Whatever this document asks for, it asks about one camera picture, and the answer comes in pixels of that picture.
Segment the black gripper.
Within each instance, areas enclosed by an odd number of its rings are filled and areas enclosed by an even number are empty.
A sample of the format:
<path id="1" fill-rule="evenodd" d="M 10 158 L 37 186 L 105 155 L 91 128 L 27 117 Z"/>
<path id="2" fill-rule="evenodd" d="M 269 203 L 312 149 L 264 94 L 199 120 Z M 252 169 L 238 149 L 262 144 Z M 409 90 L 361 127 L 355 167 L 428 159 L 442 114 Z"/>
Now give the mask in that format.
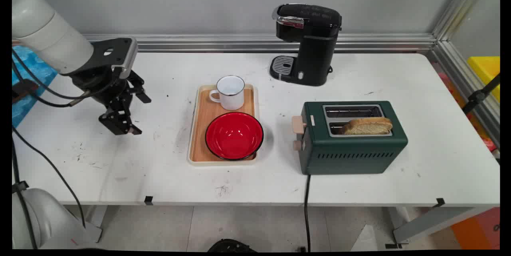
<path id="1" fill-rule="evenodd" d="M 140 135 L 142 130 L 133 124 L 130 105 L 133 94 L 143 103 L 152 100 L 143 87 L 144 80 L 133 70 L 127 78 L 121 78 L 120 67 L 87 69 L 72 74 L 72 82 L 79 89 L 88 92 L 88 97 L 104 105 L 107 111 L 99 116 L 99 122 L 115 135 Z"/>

